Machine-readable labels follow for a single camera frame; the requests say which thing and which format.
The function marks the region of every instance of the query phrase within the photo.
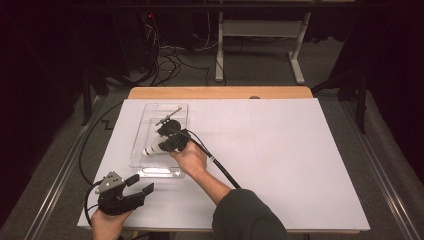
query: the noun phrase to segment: white stand leg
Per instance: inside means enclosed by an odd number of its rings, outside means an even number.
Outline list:
[[[293,73],[296,78],[296,82],[299,85],[305,84],[305,79],[303,78],[302,71],[300,70],[299,62],[297,61],[297,56],[299,55],[300,47],[302,46],[303,38],[305,37],[306,29],[308,28],[309,18],[311,13],[305,13],[301,27],[299,28],[299,34],[296,38],[296,46],[293,52],[289,52],[289,59],[292,65]]]
[[[223,13],[219,13],[218,52],[216,54],[215,82],[224,81],[224,51],[222,50],[222,43],[224,40],[224,33],[222,30],[223,21]]]

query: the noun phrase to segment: equipment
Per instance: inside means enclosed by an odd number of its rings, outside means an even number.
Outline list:
[[[172,115],[181,109],[181,107],[178,108],[156,124],[156,126],[162,124],[162,126],[156,131],[159,136],[155,138],[149,147],[143,150],[143,154],[145,156],[172,152],[175,150],[184,150],[188,140],[191,138],[190,134],[187,129],[181,130],[181,124],[177,120],[170,119]]]
[[[103,179],[96,194],[99,194],[99,209],[107,215],[120,215],[144,205],[144,199],[153,192],[154,183],[143,188],[141,192],[123,196],[125,186],[131,186],[140,180],[138,174],[124,180],[117,173],[111,171]]]

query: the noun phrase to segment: person's hand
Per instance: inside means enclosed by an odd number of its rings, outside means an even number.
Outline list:
[[[206,154],[192,141],[188,141],[182,152],[171,152],[170,155],[181,170],[192,178],[206,171]]]
[[[93,240],[116,240],[119,238],[125,220],[133,211],[117,216],[109,216],[97,209],[91,216]]]

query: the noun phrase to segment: wooden table edge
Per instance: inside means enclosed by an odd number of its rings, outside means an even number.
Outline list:
[[[313,98],[305,86],[135,87],[128,99],[298,99]]]

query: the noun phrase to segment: metal stand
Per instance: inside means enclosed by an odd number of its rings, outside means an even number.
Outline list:
[[[311,13],[305,13],[303,21],[238,21],[224,20],[223,13],[219,13],[218,24],[218,52],[216,56],[215,81],[224,80],[224,52],[222,49],[224,36],[259,36],[259,37],[291,37],[296,38],[293,51],[288,52],[290,64],[293,69],[296,82],[305,84],[302,71],[297,57],[303,38],[305,37]]]

